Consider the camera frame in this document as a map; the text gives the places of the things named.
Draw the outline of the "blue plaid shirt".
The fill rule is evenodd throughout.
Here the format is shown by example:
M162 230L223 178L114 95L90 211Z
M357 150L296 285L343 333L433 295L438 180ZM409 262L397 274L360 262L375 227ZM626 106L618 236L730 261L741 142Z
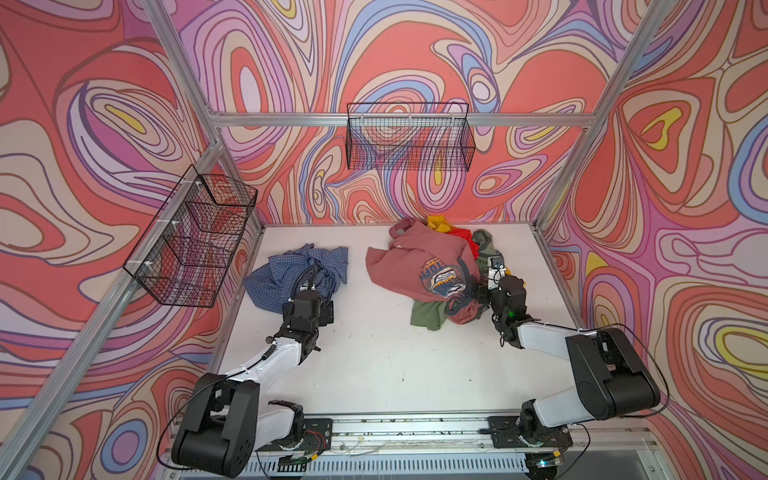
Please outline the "blue plaid shirt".
M309 288L330 300L347 283L348 265L347 247L324 249L308 243L270 256L244 279L245 291L257 308L281 313L285 303Z

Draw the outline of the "pink printed t-shirt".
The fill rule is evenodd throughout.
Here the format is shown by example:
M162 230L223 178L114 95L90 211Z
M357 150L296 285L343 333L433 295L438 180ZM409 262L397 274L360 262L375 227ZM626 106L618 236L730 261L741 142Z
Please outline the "pink printed t-shirt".
M386 249L370 247L365 265L370 280L421 302L458 300L461 310L474 300L480 273L467 242L405 219L389 230Z

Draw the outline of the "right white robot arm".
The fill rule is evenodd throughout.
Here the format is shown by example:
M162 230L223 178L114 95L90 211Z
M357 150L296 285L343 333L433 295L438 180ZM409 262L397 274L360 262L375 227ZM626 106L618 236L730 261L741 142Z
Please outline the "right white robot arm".
M523 404L517 420L522 436L630 416L660 404L656 381L621 329L579 330L535 319L527 312L523 280L512 275L487 281L477 293L492 311L501 345L547 354L571 368L572 387Z

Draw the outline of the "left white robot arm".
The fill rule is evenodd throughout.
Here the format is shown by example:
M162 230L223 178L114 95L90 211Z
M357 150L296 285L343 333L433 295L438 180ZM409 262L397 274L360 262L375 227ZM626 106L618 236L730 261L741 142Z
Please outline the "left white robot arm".
M260 401L319 349L320 329L333 322L333 301L303 290L283 305L280 328L266 338L264 350L228 373L200 377L181 411L170 453L173 468L235 478L265 446L299 450L301 455L289 455L284 465L306 464L325 452L331 445L330 420L315 426L298 403L270 400L261 409Z

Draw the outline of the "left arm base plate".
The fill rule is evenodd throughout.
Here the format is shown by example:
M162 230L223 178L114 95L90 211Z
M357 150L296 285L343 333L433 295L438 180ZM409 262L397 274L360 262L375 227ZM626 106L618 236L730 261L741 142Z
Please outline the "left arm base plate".
M304 421L301 439L291 437L277 440L259 449L263 452L303 452L320 454L332 446L333 420L331 418L310 418Z

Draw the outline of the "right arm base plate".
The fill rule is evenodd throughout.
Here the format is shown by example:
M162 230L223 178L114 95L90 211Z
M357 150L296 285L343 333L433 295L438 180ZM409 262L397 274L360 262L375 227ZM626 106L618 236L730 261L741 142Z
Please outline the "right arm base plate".
M490 416L488 426L479 433L489 435L493 446L501 448L552 448L567 450L573 446L566 426L546 427L527 411L520 416Z

